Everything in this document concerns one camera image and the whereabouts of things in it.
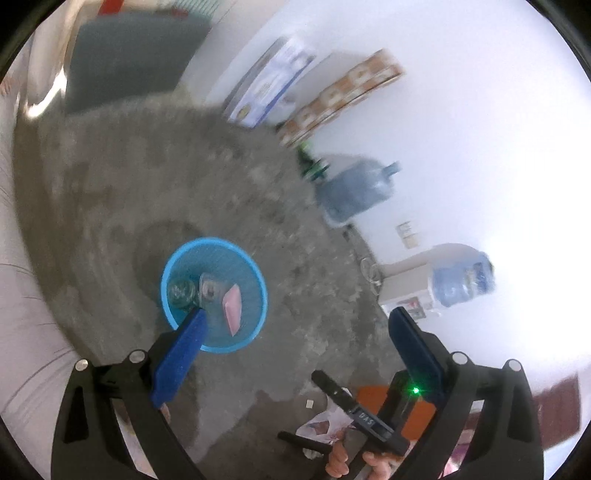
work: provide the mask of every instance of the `white wall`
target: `white wall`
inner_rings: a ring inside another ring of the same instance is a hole
[[[495,294],[421,326],[478,363],[522,360],[536,390],[591,362],[591,83],[554,27],[525,0],[291,0],[220,78],[219,97],[293,33],[320,58],[385,47],[407,72],[312,138],[317,153],[401,163],[396,195],[356,221],[378,261],[449,242],[495,264]],[[408,220],[421,238],[412,250],[395,230]]]
[[[221,18],[216,13],[211,32],[195,53],[181,79],[181,84],[189,91],[196,104],[218,105],[226,99],[227,94],[221,99],[215,96],[210,98],[218,78],[244,45],[284,3],[285,0],[235,0],[231,6],[228,6],[229,0],[222,3],[219,13]],[[232,88],[241,77],[242,75],[236,79]]]
[[[56,325],[32,273],[15,211],[12,134],[28,51],[8,71],[0,96],[0,416],[32,466],[51,478],[51,445],[61,399],[78,354]]]
[[[35,30],[27,79],[29,103],[36,104],[43,100],[60,71],[64,24],[71,3],[72,0],[64,2]]]

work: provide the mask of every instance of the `finger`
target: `finger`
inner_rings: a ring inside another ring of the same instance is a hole
[[[339,478],[349,473],[349,467],[346,463],[336,461],[329,462],[328,465],[326,465],[325,470],[330,476],[333,476],[334,478]]]
[[[376,466],[377,464],[384,461],[382,456],[376,455],[373,452],[364,452],[363,459],[365,460],[365,463],[367,463],[370,466]]]
[[[374,469],[368,480],[388,480],[390,475],[392,475],[392,469],[386,456],[365,452],[363,459]]]
[[[168,405],[166,405],[166,403],[163,403],[160,407],[160,413],[166,420],[166,423],[170,425],[170,410],[168,409]]]
[[[333,450],[330,452],[329,457],[337,459],[340,463],[345,463],[349,459],[349,455],[347,455],[347,450],[345,450],[343,442],[335,443],[335,446],[333,446]]]
[[[382,454],[382,458],[386,459],[388,462],[401,462],[402,459],[404,458],[403,456],[400,455],[395,455],[394,453],[383,453]]]
[[[377,473],[376,471],[371,472],[368,476],[368,480],[388,480],[390,478],[390,475],[392,475],[392,470],[390,467],[388,467],[388,472],[384,472],[384,473]]]
[[[328,473],[332,478],[340,478],[341,477],[341,474],[337,473],[331,464],[327,464],[324,467],[324,470],[326,470],[326,473]]]

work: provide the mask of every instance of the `concrete floor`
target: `concrete floor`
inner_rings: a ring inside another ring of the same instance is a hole
[[[35,123],[20,119],[15,183],[46,300],[95,362],[119,362],[168,330],[160,275],[186,241],[226,238],[260,266],[261,334],[230,355],[201,353],[170,404],[173,430],[208,478],[307,478],[314,462],[275,435],[324,409],[311,372],[355,387],[402,368],[358,268],[363,242],[325,226],[294,153],[266,129],[167,97],[69,118],[57,102]]]

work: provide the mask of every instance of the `human hand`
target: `human hand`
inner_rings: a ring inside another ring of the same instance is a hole
[[[13,81],[12,79],[7,75],[4,80],[2,80],[0,82],[0,96],[6,97],[10,94],[10,91],[12,89],[12,84]]]
[[[340,478],[349,473],[347,460],[349,455],[343,446],[343,442],[339,440],[333,446],[332,452],[329,454],[329,461],[326,464],[326,473],[334,478]],[[388,480],[392,475],[391,462],[400,461],[400,458],[392,453],[372,453],[364,452],[363,459],[365,463],[372,467],[372,472],[368,480]]]

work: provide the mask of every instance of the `orange object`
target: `orange object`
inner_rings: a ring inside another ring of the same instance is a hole
[[[384,385],[371,385],[361,387],[357,392],[357,401],[361,403],[374,415],[378,414],[379,409],[386,401],[388,387]]]
[[[388,387],[384,385],[370,385],[361,387],[357,393],[357,401],[371,413],[377,414],[386,401]],[[422,399],[417,400],[407,422],[402,428],[402,436],[407,440],[418,440],[431,419],[435,415],[435,405]]]
[[[123,8],[124,0],[103,0],[100,6],[99,15],[118,14]]]

